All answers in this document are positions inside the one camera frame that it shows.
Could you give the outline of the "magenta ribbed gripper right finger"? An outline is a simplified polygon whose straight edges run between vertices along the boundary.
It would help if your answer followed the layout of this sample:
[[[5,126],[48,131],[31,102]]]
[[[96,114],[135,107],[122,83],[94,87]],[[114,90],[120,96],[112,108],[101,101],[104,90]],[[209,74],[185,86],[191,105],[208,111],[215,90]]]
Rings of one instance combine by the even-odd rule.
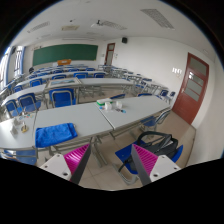
[[[143,186],[180,170],[166,155],[157,156],[136,144],[132,145],[131,156]]]

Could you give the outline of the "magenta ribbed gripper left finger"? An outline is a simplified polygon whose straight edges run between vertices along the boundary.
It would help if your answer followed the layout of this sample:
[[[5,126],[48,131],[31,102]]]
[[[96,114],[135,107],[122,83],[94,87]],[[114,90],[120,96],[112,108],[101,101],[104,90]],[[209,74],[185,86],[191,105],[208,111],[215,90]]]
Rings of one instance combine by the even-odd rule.
[[[65,155],[55,154],[41,166],[41,169],[68,180],[74,184],[79,184],[90,153],[91,146],[86,144],[72,150]]]

